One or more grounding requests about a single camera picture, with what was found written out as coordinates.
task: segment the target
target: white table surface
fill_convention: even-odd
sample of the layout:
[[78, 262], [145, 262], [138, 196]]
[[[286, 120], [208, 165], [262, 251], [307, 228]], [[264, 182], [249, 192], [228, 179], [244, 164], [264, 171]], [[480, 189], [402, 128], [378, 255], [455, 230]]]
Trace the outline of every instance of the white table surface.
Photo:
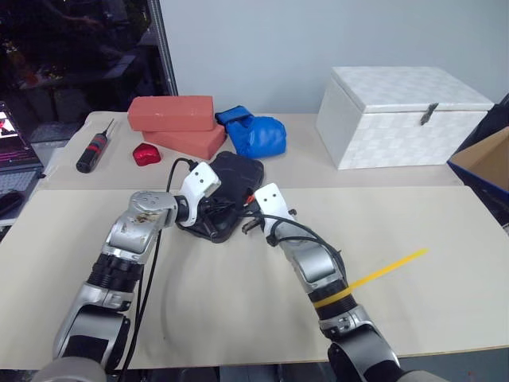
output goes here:
[[[282, 188], [462, 185], [447, 165], [338, 171], [315, 130], [317, 115], [273, 116], [286, 126], [287, 151], [283, 155], [261, 160], [265, 166], [265, 184], [275, 182]], [[78, 172], [78, 158], [94, 134], [103, 131], [112, 118], [115, 121], [111, 140], [97, 167], [88, 174]], [[130, 129], [126, 113], [93, 112], [83, 128], [61, 150], [42, 186], [47, 189], [160, 189], [165, 187], [169, 169], [176, 158], [192, 158], [159, 147], [163, 157], [161, 162], [138, 167], [132, 152], [142, 142], [142, 133]], [[235, 152], [229, 138], [220, 150]], [[186, 174], [186, 167], [179, 167], [174, 184], [179, 185]]]
[[[133, 191], [34, 195], [0, 243], [0, 368], [51, 360], [58, 327]], [[509, 344], [509, 237], [470, 189], [282, 193], [300, 222], [343, 250], [351, 282], [429, 249], [355, 292], [398, 355]], [[282, 251], [259, 230], [237, 229], [223, 244], [164, 231], [132, 368], [321, 361], [328, 344]]]

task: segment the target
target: blue glove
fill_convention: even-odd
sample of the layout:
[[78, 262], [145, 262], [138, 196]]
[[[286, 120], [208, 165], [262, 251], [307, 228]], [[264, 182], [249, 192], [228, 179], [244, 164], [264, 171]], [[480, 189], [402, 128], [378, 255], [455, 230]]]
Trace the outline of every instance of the blue glove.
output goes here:
[[272, 117], [255, 117], [244, 106], [216, 113], [216, 120], [226, 127], [237, 154], [263, 158], [286, 150], [285, 126]]

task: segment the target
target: metal pole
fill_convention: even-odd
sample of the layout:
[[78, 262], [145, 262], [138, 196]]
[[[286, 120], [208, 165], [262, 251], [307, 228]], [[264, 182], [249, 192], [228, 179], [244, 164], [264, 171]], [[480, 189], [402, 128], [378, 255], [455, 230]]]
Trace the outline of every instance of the metal pole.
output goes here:
[[178, 96], [177, 82], [173, 72], [172, 57], [169, 55], [168, 40], [166, 39], [165, 24], [162, 20], [161, 4], [159, 0], [148, 0], [150, 16], [156, 29], [157, 47], [161, 56], [162, 70], [165, 73], [168, 91], [171, 96]]

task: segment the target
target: black cable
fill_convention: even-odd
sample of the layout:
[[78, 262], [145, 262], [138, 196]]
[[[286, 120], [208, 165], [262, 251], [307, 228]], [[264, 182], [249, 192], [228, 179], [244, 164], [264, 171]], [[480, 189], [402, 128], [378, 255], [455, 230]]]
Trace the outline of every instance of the black cable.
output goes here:
[[[274, 236], [274, 233], [276, 231], [276, 228], [277, 226], [280, 224], [280, 223], [288, 223], [288, 224], [292, 224], [294, 225], [295, 227], [299, 227], [300, 229], [306, 231], [308, 234], [310, 235], [313, 235], [314, 238], [310, 238], [308, 236], [288, 236], [288, 237], [297, 237], [297, 238], [302, 238], [302, 240], [307, 240], [307, 241], [313, 241], [315, 243], [318, 243], [322, 246], [325, 247], [325, 249], [327, 249], [327, 251], [329, 252], [329, 254], [334, 258], [334, 260], [336, 261], [338, 267], [340, 268], [340, 271], [341, 273], [343, 274], [343, 277], [345, 279], [345, 282], [346, 282], [346, 279], [347, 279], [347, 275], [346, 275], [346, 268], [344, 266], [344, 261], [343, 261], [343, 258], [341, 257], [340, 253], [329, 243], [327, 243], [324, 239], [321, 238], [321, 236], [319, 236], [316, 232], [314, 232], [311, 228], [303, 225], [303, 224], [300, 224], [298, 222], [296, 222], [295, 220], [291, 220], [291, 219], [286, 219], [285, 217], [281, 217], [281, 216], [275, 216], [275, 215], [266, 215], [266, 214], [263, 214], [263, 213], [258, 213], [258, 212], [253, 212], [253, 213], [245, 213], [245, 214], [239, 214], [239, 216], [241, 217], [257, 217], [257, 218], [262, 218], [262, 219], [274, 219], [274, 220], [277, 220], [273, 225], [272, 225], [272, 228], [270, 229], [270, 235], [275, 237]], [[287, 241], [287, 240], [291, 240], [291, 239], [287, 239], [287, 238], [281, 238], [281, 239], [278, 239], [275, 241], [275, 245], [278, 245], [281, 241]]]
[[142, 288], [143, 288], [143, 272], [145, 271], [145, 266], [142, 266], [142, 273], [140, 274], [140, 279], [138, 280], [138, 290], [136, 291], [136, 315], [134, 316], [134, 326], [136, 326], [136, 321], [140, 315], [140, 307], [142, 306]]
[[[173, 173], [175, 172], [175, 169], [177, 168], [178, 162], [186, 162], [189, 165], [190, 170], [193, 170], [194, 167], [197, 166], [197, 163], [192, 161], [191, 159], [177, 158], [175, 160], [175, 162], [173, 162], [172, 168], [169, 171], [168, 183], [166, 184], [166, 192], [169, 191], [169, 187], [172, 184]], [[150, 288], [152, 287], [153, 274], [156, 269], [156, 263], [157, 263], [157, 258], [159, 256], [159, 246], [160, 245], [161, 245], [161, 231], [159, 231], [159, 233], [157, 234], [156, 246], [155, 246], [155, 249], [153, 250], [152, 267], [150, 268], [149, 280], [147, 281], [147, 284], [146, 284], [146, 290], [145, 290], [145, 294], [143, 295], [143, 302], [141, 304], [141, 307], [140, 307], [140, 300], [141, 300], [141, 296], [142, 296], [141, 282], [142, 282], [143, 274], [140, 278], [140, 283], [138, 284], [138, 300], [137, 300], [138, 304], [136, 305], [136, 316], [134, 317], [133, 337], [130, 340], [129, 350], [127, 351], [126, 360], [124, 361], [122, 370], [120, 371], [118, 382], [123, 382], [125, 380], [127, 368], [129, 367], [129, 364], [130, 364], [130, 362], [133, 358], [133, 355], [134, 355], [134, 351], [136, 349], [136, 341], [138, 340], [138, 333], [139, 333], [140, 327], [142, 326], [142, 319], [143, 319], [143, 314], [145, 313], [146, 303], [149, 300], [149, 293], [150, 293]]]

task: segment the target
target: yellow stripe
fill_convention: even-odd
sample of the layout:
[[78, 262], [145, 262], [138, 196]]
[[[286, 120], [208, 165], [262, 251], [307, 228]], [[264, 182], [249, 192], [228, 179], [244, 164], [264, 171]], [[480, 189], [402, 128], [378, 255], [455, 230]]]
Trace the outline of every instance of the yellow stripe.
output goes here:
[[361, 280], [355, 281], [353, 284], [351, 284], [346, 289], [343, 289], [341, 292], [332, 294], [332, 295], [328, 296], [327, 298], [324, 298], [323, 300], [314, 302], [313, 306], [315, 308], [321, 308], [322, 306], [327, 306], [329, 304], [332, 304], [333, 302], [341, 300], [342, 298], [345, 298], [349, 294], [351, 294], [355, 288], [358, 288], [361, 285], [370, 282], [371, 280], [377, 279], [378, 277], [383, 276], [383, 275], [393, 271], [394, 269], [401, 267], [402, 265], [405, 265], [406, 263], [416, 259], [417, 257], [424, 255], [427, 251], [428, 251], [427, 248], [420, 249], [419, 251], [416, 251], [413, 254], [411, 254], [407, 257], [404, 257], [403, 259], [400, 259], [395, 263], [392, 263], [391, 265], [388, 265], [382, 269], [379, 269], [376, 272], [371, 273], [369, 276], [366, 276], [366, 277], [362, 278]]

